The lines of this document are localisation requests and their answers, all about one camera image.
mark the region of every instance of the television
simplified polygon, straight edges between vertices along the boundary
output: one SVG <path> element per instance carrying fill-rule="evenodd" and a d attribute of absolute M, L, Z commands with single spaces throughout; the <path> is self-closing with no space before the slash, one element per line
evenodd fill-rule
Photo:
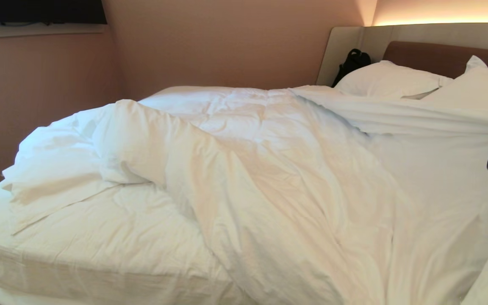
<path fill-rule="evenodd" d="M 101 0 L 0 0 L 0 23 L 8 22 L 107 24 Z"/>

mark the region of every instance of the wall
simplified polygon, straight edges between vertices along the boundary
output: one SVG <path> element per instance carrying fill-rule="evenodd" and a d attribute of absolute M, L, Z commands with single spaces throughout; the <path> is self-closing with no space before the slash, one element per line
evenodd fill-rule
<path fill-rule="evenodd" d="M 488 0 L 378 0 L 374 25 L 488 22 Z"/>
<path fill-rule="evenodd" d="M 169 86 L 313 84 L 334 26 L 376 0 L 105 0 L 130 97 Z"/>
<path fill-rule="evenodd" d="M 110 33 L 0 39 L 0 173 L 33 129 L 124 98 L 121 83 Z"/>

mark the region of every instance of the headboard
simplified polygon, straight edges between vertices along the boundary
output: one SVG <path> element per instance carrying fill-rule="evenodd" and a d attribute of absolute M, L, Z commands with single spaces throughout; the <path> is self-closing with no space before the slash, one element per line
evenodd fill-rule
<path fill-rule="evenodd" d="M 399 66 L 456 78 L 464 73 L 472 55 L 488 66 L 488 50 L 422 42 L 392 41 L 383 59 Z"/>

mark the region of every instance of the white bedsheet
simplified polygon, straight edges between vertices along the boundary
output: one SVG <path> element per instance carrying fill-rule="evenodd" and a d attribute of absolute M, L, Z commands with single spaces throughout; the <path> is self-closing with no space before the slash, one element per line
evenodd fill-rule
<path fill-rule="evenodd" d="M 0 263 L 21 268 L 0 268 L 0 287 L 83 304 L 110 304 L 108 299 L 173 304 L 182 296 L 176 303 L 455 304 L 488 258 L 488 176 L 475 171 L 473 158 L 454 158 L 451 164 L 442 162 L 435 150 L 442 146 L 434 142 L 423 146 L 426 141 L 415 137 L 409 144 L 398 137 L 368 137 L 289 90 L 180 87 L 142 104 L 162 112 L 120 102 L 55 125 L 58 135 L 66 130 L 62 139 L 95 151 L 80 158 L 92 158 L 95 162 L 87 164 L 98 164 L 97 172 L 57 164 L 43 172 L 38 165 L 48 158 L 39 158 L 39 164 L 28 159 L 40 151 L 64 158 L 74 147 L 54 149 L 52 143 L 61 141 L 45 145 L 50 128 L 24 142 L 15 168 L 7 171 L 12 178 L 4 182 L 19 191 L 14 189 L 13 199 L 0 191 L 5 209 L 0 253 L 12 257 Z M 349 113 L 346 119 L 364 122 L 359 112 L 353 114 L 358 117 Z M 80 137 L 68 137 L 76 130 Z M 472 143 L 462 145 L 474 152 Z M 404 151 L 396 154 L 391 147 Z M 431 149 L 430 162 L 408 170 L 427 157 L 423 147 Z M 412 158 L 418 150 L 421 154 Z M 479 178 L 450 181 L 452 187 L 428 181 L 449 174 L 450 166 Z M 21 180 L 20 173 L 35 176 L 35 171 L 54 186 L 52 193 L 35 191 L 45 189 L 41 180 Z M 117 186 L 86 187 L 100 194 L 74 203 L 58 183 L 58 171 L 70 174 L 66 179 L 80 173 L 81 182 L 96 187 Z M 157 187 L 118 185 L 143 180 Z M 468 187 L 473 187 L 470 195 L 484 191 L 484 196 L 461 196 Z M 46 196 L 50 204 L 42 206 Z M 107 208 L 107 202 L 116 202 L 118 209 Z M 158 215 L 158 202 L 174 222 Z M 153 203 L 152 214 L 143 212 Z M 36 211 L 49 216 L 35 222 Z M 119 218 L 122 211 L 129 215 Z M 2 223 L 9 226 L 2 229 Z M 477 253 L 465 256 L 469 248 Z M 173 255 L 178 263 L 171 264 Z M 25 258 L 33 259 L 21 263 Z M 130 280 L 137 272 L 140 276 Z M 40 290 L 20 281 L 46 274 L 52 280 L 39 284 Z M 142 290 L 153 283 L 160 289 Z M 132 297 L 134 290 L 142 293 Z M 205 297 L 210 291 L 214 297 Z"/>

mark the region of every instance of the backpack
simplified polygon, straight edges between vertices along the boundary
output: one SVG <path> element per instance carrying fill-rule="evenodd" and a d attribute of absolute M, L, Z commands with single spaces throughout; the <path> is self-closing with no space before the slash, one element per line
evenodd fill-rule
<path fill-rule="evenodd" d="M 336 84 L 350 72 L 353 72 L 358 68 L 366 67 L 369 64 L 372 64 L 372 60 L 370 60 L 370 56 L 368 54 L 361 52 L 358 49 L 351 50 L 347 55 L 345 63 L 340 65 L 340 71 L 336 76 L 333 87 L 335 87 Z"/>

